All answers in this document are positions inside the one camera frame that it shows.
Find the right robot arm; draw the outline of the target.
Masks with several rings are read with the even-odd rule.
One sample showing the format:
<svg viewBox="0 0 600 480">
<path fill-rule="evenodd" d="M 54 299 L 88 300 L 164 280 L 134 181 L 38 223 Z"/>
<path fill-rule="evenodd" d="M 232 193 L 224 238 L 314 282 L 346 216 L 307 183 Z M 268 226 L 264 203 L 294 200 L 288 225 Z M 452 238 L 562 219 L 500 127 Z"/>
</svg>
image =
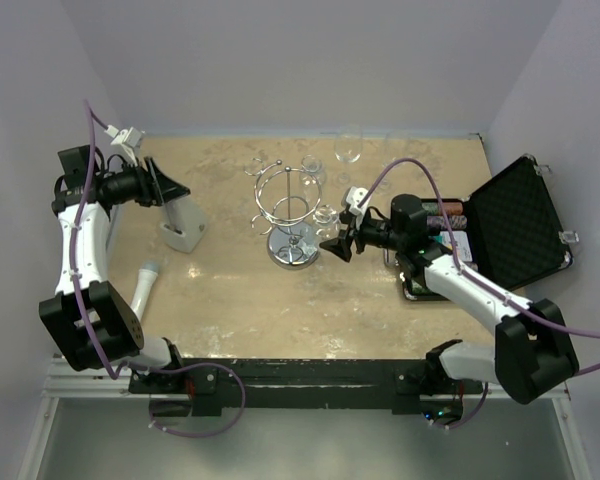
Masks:
<svg viewBox="0 0 600 480">
<path fill-rule="evenodd" d="M 457 259 L 434 240 L 421 200 L 396 196 L 387 218 L 371 215 L 369 191 L 351 187 L 343 198 L 338 236 L 321 248 L 344 261 L 373 246 L 395 252 L 404 276 L 461 307 L 492 336 L 491 346 L 450 341 L 433 350 L 428 386 L 449 392 L 460 380 L 494 383 L 526 405 L 580 370 L 559 307 L 516 295 Z"/>
</svg>

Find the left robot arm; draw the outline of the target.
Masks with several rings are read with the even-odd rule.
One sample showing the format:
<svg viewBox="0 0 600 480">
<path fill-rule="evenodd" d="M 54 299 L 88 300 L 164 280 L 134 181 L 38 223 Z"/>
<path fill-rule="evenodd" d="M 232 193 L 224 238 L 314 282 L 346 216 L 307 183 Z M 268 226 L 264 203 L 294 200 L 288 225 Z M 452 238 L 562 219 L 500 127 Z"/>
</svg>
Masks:
<svg viewBox="0 0 600 480">
<path fill-rule="evenodd" d="M 152 158 L 144 165 L 106 169 L 99 148 L 83 145 L 58 154 L 64 173 L 54 185 L 52 211 L 63 237 L 62 267 L 53 297 L 39 316 L 68 364 L 76 371 L 105 368 L 117 376 L 123 365 L 152 370 L 165 392 L 180 390 L 187 368 L 166 338 L 148 339 L 140 315 L 108 279 L 106 242 L 113 207 L 133 201 L 164 206 L 189 195 Z"/>
</svg>

